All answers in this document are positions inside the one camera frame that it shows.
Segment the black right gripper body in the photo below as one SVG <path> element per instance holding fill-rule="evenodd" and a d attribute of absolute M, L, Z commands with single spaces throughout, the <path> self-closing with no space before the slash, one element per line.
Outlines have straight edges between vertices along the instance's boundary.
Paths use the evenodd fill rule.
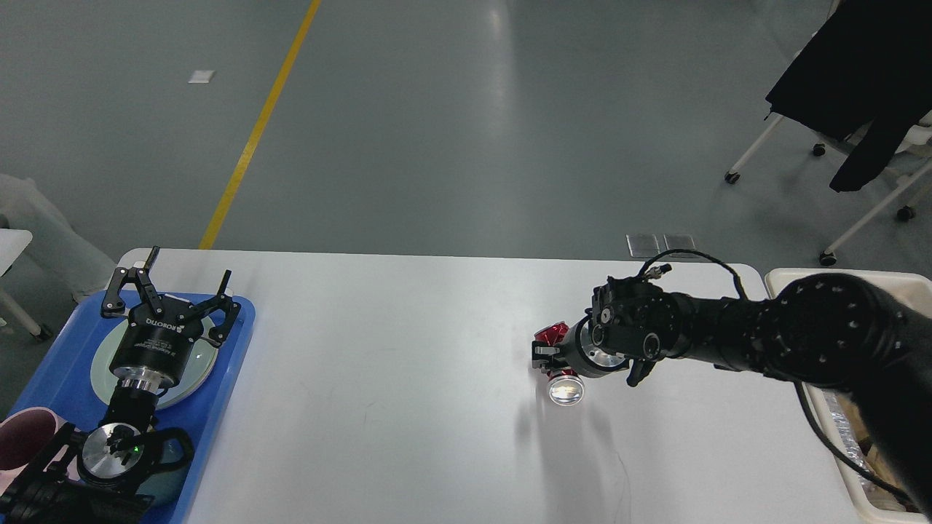
<path fill-rule="evenodd" d="M 595 346 L 591 335 L 591 319 L 583 317 L 570 326 L 559 343 L 562 360 L 577 374 L 586 378 L 602 378 L 630 369 L 628 358 L 608 354 Z"/>

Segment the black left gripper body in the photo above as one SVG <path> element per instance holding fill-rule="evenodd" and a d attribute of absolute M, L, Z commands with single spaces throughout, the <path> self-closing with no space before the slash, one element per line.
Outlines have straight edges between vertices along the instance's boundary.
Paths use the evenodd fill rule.
<path fill-rule="evenodd" d="M 127 329 L 109 370 L 120 388 L 170 390 L 180 384 L 195 345 L 203 334 L 202 315 L 186 299 L 158 295 L 127 315 Z"/>

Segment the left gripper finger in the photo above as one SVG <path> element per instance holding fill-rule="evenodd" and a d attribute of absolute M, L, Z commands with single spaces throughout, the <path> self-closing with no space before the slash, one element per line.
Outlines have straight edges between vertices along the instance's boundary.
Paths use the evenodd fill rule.
<path fill-rule="evenodd" d="M 224 313 L 223 322 L 210 328 L 207 331 L 207 335 L 201 334 L 197 336 L 199 339 L 207 341 L 213 347 L 222 347 L 224 342 L 227 341 L 237 316 L 240 314 L 240 303 L 235 301 L 232 295 L 227 294 L 231 275 L 232 271 L 224 272 L 218 290 L 212 298 L 208 298 L 206 301 L 201 301 L 194 305 L 188 305 L 185 309 L 182 309 L 180 313 L 176 314 L 178 325 L 187 326 L 189 324 L 196 324 L 201 326 L 201 321 L 204 318 L 209 317 L 213 312 L 222 311 Z"/>
<path fill-rule="evenodd" d="M 100 305 L 100 315 L 103 318 L 116 318 L 126 313 L 127 307 L 125 301 L 121 298 L 121 290 L 127 286 L 133 286 L 139 295 L 141 305 L 149 306 L 151 311 L 157 317 L 165 313 L 163 300 L 151 281 L 150 273 L 154 262 L 157 261 L 160 248 L 153 247 L 150 249 L 149 256 L 142 266 L 126 268 L 126 266 L 117 266 L 104 289 L 102 304 Z"/>

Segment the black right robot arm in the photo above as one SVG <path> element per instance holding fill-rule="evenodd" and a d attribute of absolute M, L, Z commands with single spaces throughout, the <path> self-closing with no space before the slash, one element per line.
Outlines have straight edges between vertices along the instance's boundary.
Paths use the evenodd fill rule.
<path fill-rule="evenodd" d="M 635 387 L 663 360 L 692 359 L 836 392 L 860 413 L 898 487 L 866 480 L 930 514 L 930 318 L 865 279 L 820 272 L 752 301 L 733 268 L 736 298 L 705 299 L 655 284 L 672 266 L 653 256 L 632 277 L 609 277 L 573 325 L 536 332 L 532 366 L 555 386 L 627 370 Z"/>

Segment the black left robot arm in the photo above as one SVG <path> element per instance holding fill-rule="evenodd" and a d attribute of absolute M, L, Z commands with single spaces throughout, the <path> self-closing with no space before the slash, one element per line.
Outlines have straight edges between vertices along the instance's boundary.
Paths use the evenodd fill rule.
<path fill-rule="evenodd" d="M 50 437 L 2 440 L 4 523 L 180 523 L 189 513 L 252 335 L 229 292 L 156 289 L 159 248 L 81 303 L 14 407 Z"/>

